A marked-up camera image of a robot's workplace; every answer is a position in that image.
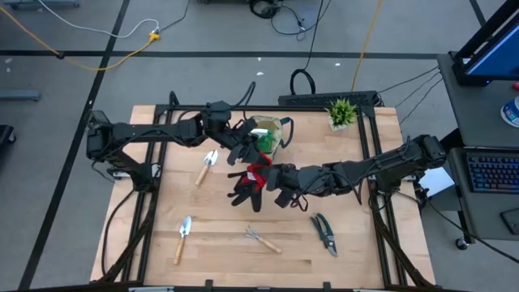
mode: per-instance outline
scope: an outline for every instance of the red glove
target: red glove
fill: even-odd
[[[240,177],[234,186],[234,193],[227,195],[229,198],[236,197],[231,204],[238,206],[251,198],[254,212],[261,210],[261,190],[267,184],[267,179],[261,175],[261,169],[265,166],[272,166],[272,161],[264,153],[259,154],[266,159],[268,165],[252,164],[247,167],[247,171],[227,175],[228,178]]]

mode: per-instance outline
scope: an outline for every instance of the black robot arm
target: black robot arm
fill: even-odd
[[[300,195],[323,197],[350,193],[364,178],[371,176],[378,191],[395,191],[404,177],[422,177],[425,170],[441,167],[445,159],[445,152],[435,137],[420,135],[365,161],[333,162],[299,170],[294,165],[273,165],[262,168],[261,175],[267,179],[267,191],[281,189],[276,204],[284,208]],[[355,192],[355,195],[361,204],[360,194]]]
[[[227,162],[267,164],[255,147],[257,136],[253,118],[229,126],[232,107],[224,101],[208,103],[193,118],[172,125],[112,124],[100,112],[92,112],[88,121],[87,157],[94,162],[108,161],[112,172],[130,175],[136,191],[154,191],[156,173],[152,165],[138,163],[122,150],[129,143],[175,142],[184,147],[200,146],[207,138],[230,150]]]

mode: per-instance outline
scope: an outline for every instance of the potted plant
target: potted plant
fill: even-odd
[[[325,110],[330,114],[328,122],[330,123],[332,131],[346,129],[346,127],[354,123],[357,118],[357,107],[351,105],[350,101],[332,101],[332,107]]]

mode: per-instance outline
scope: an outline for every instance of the floor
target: floor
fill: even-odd
[[[503,1],[385,1],[355,89],[381,90],[435,67],[434,54],[460,49],[478,30],[472,4],[477,3],[488,18]],[[78,124],[85,108],[93,106],[104,110],[113,122],[125,122],[133,105],[166,103],[171,90],[183,104],[236,101],[252,80],[258,86],[251,104],[275,105],[278,96],[290,92],[290,74],[304,65],[311,33],[303,41],[278,35],[242,2],[214,0],[204,5],[192,0],[185,20],[148,49],[156,53],[131,58],[104,74],[59,61],[0,15],[0,88],[30,88],[42,94],[39,102],[0,103],[0,123],[11,124],[18,135],[15,146],[2,157],[0,169],[0,290],[18,288],[55,190],[62,199],[31,287],[88,282],[112,186],[90,169],[84,155],[83,129]],[[186,3],[85,0],[80,8],[58,13],[74,24],[109,31],[119,16],[121,32],[127,33],[144,18],[157,18],[162,24],[177,19]],[[319,5],[317,0],[285,3],[307,19],[315,18]],[[376,0],[332,2],[315,40],[314,51],[322,52],[322,58],[313,58],[309,66],[318,92],[350,89],[376,4]],[[78,56],[73,58],[91,67],[115,63],[125,51],[138,49],[153,29],[152,24],[145,24],[135,35],[114,43],[106,35],[70,28],[46,11],[11,12],[53,47]],[[276,25],[294,29],[291,17],[281,14]],[[385,92],[385,104],[395,106],[426,79]],[[401,120],[429,87],[398,107]],[[296,89],[308,91],[301,79],[296,80]],[[440,83],[405,120],[402,132],[441,138],[455,126]],[[460,235],[453,227],[430,209],[422,219],[440,285],[475,291],[513,290],[519,285],[515,264],[481,244],[460,252],[453,245]],[[519,243],[492,243],[519,256]]]

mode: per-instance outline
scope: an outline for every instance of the wooden table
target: wooden table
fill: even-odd
[[[153,112],[154,106],[138,105],[133,110],[131,123],[151,123]],[[383,151],[402,145],[396,110],[377,108],[375,112]],[[291,162],[301,167],[332,161],[362,160],[358,125],[332,132],[325,112],[247,114],[279,118],[289,115],[295,121],[292,144],[278,151],[275,163]],[[235,112],[230,123],[234,124],[241,116],[241,112]],[[367,119],[366,129],[369,143],[372,144]],[[146,144],[129,144],[125,152],[137,161],[144,161],[146,148]],[[195,180],[204,166],[205,155],[215,148],[220,152],[217,165],[209,170],[203,184],[195,187]],[[298,208],[279,208],[274,204],[279,191],[264,191],[262,210],[254,213],[250,201],[238,207],[230,205],[227,193],[232,191],[237,179],[229,179],[226,175],[244,170],[245,165],[228,165],[225,161],[228,154],[228,150],[220,149],[212,140],[207,140],[198,148],[168,144],[145,285],[203,286],[206,279],[213,279],[214,286],[318,288],[323,286],[324,281],[329,281],[333,288],[384,287],[373,219],[367,206],[367,187],[362,189],[362,206],[353,193],[327,198],[307,195],[310,205],[306,213]],[[130,189],[129,179],[116,182],[107,217]],[[401,190],[414,196],[412,186],[407,182],[402,183]],[[118,258],[127,244],[135,198],[136,195],[119,209],[112,222],[107,267]],[[397,195],[392,201],[402,249],[423,276],[434,282],[416,203]],[[337,243],[337,258],[324,249],[311,224],[309,217],[317,212],[323,213],[332,226]],[[193,218],[191,233],[186,240],[182,263],[175,266],[173,261],[179,240],[178,230],[187,215]],[[283,252],[275,254],[257,241],[245,237],[248,225],[281,247]],[[138,247],[131,279],[135,279],[139,254]],[[388,261],[393,271],[393,283],[397,283],[391,252],[388,253]],[[101,241],[92,279],[101,276],[100,262]]]

